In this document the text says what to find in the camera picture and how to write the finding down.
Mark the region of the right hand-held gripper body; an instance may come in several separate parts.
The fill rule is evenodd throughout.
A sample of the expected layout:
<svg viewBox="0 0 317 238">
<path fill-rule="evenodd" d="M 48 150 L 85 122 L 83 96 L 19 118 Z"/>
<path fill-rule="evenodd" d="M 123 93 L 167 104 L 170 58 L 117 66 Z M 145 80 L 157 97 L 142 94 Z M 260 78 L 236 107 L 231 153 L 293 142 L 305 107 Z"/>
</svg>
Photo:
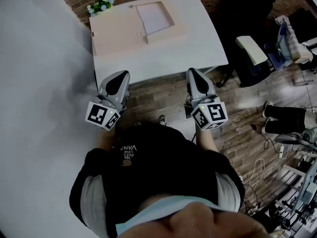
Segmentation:
<svg viewBox="0 0 317 238">
<path fill-rule="evenodd" d="M 214 92 L 213 95 L 185 101 L 186 118 L 193 118 L 200 130 L 210 130 L 222 126 L 228 121 L 224 102 Z"/>
</svg>

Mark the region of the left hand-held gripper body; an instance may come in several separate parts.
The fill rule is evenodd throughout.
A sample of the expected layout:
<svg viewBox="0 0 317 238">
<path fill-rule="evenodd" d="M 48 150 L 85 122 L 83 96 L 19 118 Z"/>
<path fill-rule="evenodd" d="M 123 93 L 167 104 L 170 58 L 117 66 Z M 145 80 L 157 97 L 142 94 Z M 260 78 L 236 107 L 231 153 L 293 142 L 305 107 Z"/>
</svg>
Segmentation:
<svg viewBox="0 0 317 238">
<path fill-rule="evenodd" d="M 129 97 L 128 92 L 123 95 L 121 100 L 116 101 L 111 96 L 97 93 L 94 100 L 88 103 L 85 121 L 106 131 L 112 130 L 127 109 L 127 97 Z"/>
</svg>

